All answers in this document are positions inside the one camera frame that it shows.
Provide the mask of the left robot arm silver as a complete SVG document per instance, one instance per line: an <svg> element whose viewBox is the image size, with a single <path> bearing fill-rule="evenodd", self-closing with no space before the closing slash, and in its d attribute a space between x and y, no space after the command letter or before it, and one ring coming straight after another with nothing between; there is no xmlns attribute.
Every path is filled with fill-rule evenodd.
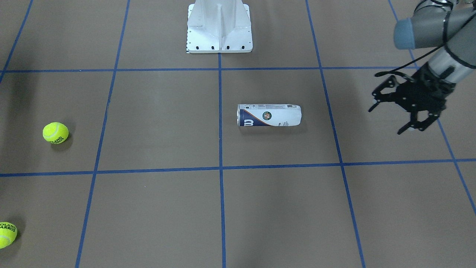
<svg viewBox="0 0 476 268"><path fill-rule="evenodd" d="M456 10L457 0L422 0L412 17L400 20L394 28L394 45L400 50L431 48L431 58L413 75L400 71L376 73L388 75L372 92L373 111L380 103L394 102L410 114L409 122L398 130L425 131L446 108L447 96L457 83L476 67L475 1Z"/></svg>

